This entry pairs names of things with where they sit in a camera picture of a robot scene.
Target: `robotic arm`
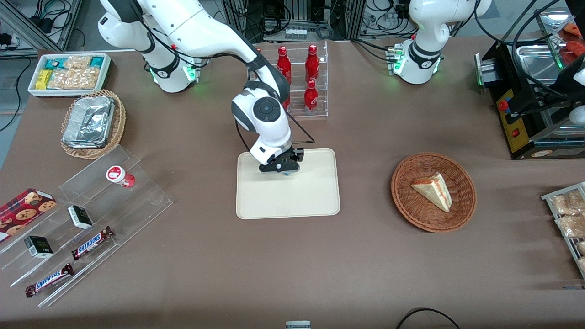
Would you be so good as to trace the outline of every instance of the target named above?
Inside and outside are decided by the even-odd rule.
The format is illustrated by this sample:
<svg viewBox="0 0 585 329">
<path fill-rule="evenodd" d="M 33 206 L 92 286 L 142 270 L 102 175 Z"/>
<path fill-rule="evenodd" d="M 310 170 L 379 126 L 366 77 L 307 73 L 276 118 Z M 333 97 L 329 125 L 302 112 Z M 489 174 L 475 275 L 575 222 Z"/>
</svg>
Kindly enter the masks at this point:
<svg viewBox="0 0 585 329">
<path fill-rule="evenodd" d="M 289 174 L 300 169 L 304 152 L 292 147 L 287 114 L 281 106 L 290 86 L 238 31 L 213 19 L 197 0 L 100 1 L 107 11 L 98 23 L 102 37 L 116 47 L 141 52 L 164 91 L 178 92 L 191 84 L 180 53 L 194 58 L 229 53 L 241 59 L 257 76 L 232 100 L 237 122 L 259 134 L 250 153 L 261 163 L 261 172 Z M 162 31 L 147 28 L 143 20 L 156 21 Z"/>
<path fill-rule="evenodd" d="M 491 0 L 412 0 L 410 17 L 419 30 L 414 40 L 395 46 L 394 74 L 411 84 L 429 81 L 449 40 L 446 23 L 466 20 L 476 10 L 476 3 L 477 16 L 483 16 Z"/>
</svg>

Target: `brown wicker basket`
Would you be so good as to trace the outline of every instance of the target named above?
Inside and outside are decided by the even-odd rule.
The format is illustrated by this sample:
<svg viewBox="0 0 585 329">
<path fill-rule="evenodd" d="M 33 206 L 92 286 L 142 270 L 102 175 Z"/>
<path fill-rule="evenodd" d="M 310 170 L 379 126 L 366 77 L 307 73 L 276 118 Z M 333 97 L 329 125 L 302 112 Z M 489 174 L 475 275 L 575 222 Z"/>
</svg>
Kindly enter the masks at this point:
<svg viewBox="0 0 585 329">
<path fill-rule="evenodd" d="M 448 213 L 432 204 L 411 187 L 413 181 L 441 173 L 453 204 Z M 409 222 L 429 232 L 460 229 L 473 216 L 477 205 L 475 186 L 465 169 L 438 153 L 419 153 L 404 159 L 394 171 L 392 198 Z"/>
<path fill-rule="evenodd" d="M 124 134 L 124 124 L 126 124 L 126 110 L 124 109 L 124 104 L 120 101 L 120 98 L 113 92 L 109 90 L 100 90 L 97 92 L 92 92 L 87 95 L 81 96 L 81 98 L 88 98 L 88 97 L 97 97 L 97 96 L 108 96 L 113 98 L 116 101 L 116 108 L 114 109 L 114 118 L 112 121 L 112 128 L 109 135 L 109 142 L 108 144 L 102 149 L 74 149 L 66 146 L 61 142 L 61 146 L 67 152 L 67 154 L 75 157 L 80 157 L 86 160 L 95 160 L 100 156 L 110 152 L 114 149 L 118 144 L 120 144 L 120 140 L 122 139 L 122 135 Z M 73 105 L 71 104 L 67 114 L 65 114 L 65 120 L 61 124 L 61 133 L 65 132 L 65 128 L 69 123 L 69 116 L 71 115 L 71 110 L 73 109 Z"/>
</svg>

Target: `table surface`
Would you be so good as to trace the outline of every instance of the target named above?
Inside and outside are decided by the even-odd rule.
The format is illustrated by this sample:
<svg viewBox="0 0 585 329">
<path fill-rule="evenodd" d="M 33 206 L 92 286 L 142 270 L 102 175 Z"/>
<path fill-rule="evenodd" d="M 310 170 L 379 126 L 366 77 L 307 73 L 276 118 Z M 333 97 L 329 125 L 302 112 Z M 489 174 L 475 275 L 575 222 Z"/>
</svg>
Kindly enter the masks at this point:
<svg viewBox="0 0 585 329">
<path fill-rule="evenodd" d="M 354 44 L 329 42 L 329 117 L 302 124 L 314 147 L 336 152 L 341 211 L 250 221 L 235 213 L 244 149 L 229 110 L 245 68 L 216 59 L 200 84 L 166 94 L 139 53 L 111 53 L 108 88 L 128 112 L 122 145 L 175 203 L 49 308 L 0 275 L 0 327 L 282 328 L 307 319 L 316 329 L 394 328 L 408 310 L 433 307 L 462 328 L 582 328 L 585 292 L 561 290 L 582 281 L 540 196 L 583 181 L 585 167 L 510 160 L 475 82 L 473 55 L 490 46 L 453 38 L 433 79 L 409 85 Z M 0 200 L 53 191 L 89 164 L 59 144 L 70 104 L 31 97 L 0 171 Z M 394 168 L 418 152 L 443 153 L 471 175 L 477 211 L 461 230 L 423 232 L 391 201 Z M 446 324 L 418 314 L 403 328 Z"/>
</svg>

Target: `small black box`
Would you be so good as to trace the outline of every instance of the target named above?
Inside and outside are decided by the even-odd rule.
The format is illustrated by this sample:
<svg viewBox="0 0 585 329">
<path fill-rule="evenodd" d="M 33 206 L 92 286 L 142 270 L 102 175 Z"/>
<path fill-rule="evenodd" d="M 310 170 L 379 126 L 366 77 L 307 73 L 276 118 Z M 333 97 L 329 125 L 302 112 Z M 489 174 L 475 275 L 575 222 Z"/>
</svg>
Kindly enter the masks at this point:
<svg viewBox="0 0 585 329">
<path fill-rule="evenodd" d="M 30 255 L 36 258 L 49 258 L 53 255 L 53 250 L 45 237 L 36 237 L 29 235 L 25 239 L 25 245 Z"/>
<path fill-rule="evenodd" d="M 76 227 L 81 229 L 89 229 L 91 228 L 91 225 L 93 225 L 90 217 L 87 215 L 87 212 L 85 212 L 85 209 L 77 205 L 72 205 L 67 210 L 69 211 L 69 217 L 71 217 L 73 225 Z"/>
</svg>

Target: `red and white cup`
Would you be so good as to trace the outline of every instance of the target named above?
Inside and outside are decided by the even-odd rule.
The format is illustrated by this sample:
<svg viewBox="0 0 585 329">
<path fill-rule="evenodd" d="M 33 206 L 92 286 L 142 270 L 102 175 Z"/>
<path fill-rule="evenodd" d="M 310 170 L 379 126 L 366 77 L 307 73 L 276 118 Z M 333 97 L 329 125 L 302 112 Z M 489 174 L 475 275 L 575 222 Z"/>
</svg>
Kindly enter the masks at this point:
<svg viewBox="0 0 585 329">
<path fill-rule="evenodd" d="M 136 181 L 134 175 L 127 173 L 126 170 L 120 166 L 114 166 L 108 169 L 106 178 L 112 183 L 121 185 L 127 189 L 131 188 Z"/>
</svg>

